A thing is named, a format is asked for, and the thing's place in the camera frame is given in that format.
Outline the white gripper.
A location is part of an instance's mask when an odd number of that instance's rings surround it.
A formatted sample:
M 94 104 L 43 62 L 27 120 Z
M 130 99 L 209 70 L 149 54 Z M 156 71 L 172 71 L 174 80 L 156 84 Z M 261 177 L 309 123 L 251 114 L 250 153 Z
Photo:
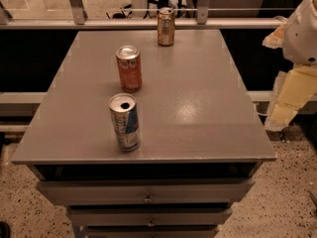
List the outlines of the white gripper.
M 264 127 L 273 132 L 286 128 L 317 93 L 317 13 L 313 3 L 299 6 L 286 27 L 280 25 L 263 40 L 263 46 L 270 49 L 282 45 L 284 57 L 298 64 L 289 72 L 280 71 L 275 79 L 264 121 Z

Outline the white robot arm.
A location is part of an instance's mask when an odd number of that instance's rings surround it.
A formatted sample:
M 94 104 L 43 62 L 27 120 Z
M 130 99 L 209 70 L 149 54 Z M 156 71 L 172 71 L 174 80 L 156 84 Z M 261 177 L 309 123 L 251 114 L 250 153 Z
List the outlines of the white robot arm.
M 282 48 L 284 58 L 293 63 L 292 70 L 278 73 L 264 121 L 267 130 L 278 132 L 317 93 L 317 0 L 303 0 L 263 45 Z

